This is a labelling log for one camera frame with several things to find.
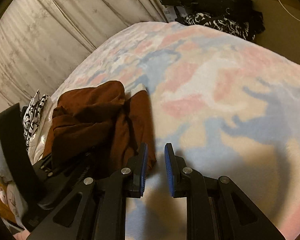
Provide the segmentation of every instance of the curtain fold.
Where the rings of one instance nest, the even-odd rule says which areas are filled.
[[[144,21],[165,21],[158,0],[13,0],[0,20],[0,95],[27,104],[53,94],[104,41]]]

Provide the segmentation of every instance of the bed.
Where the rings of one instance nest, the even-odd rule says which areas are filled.
[[[300,65],[240,38],[178,23],[135,24],[88,56],[51,96],[36,162],[58,97],[119,80],[151,96],[157,164],[128,199],[126,239],[186,239],[186,201],[169,195],[163,157],[229,176],[287,240],[300,233]]]

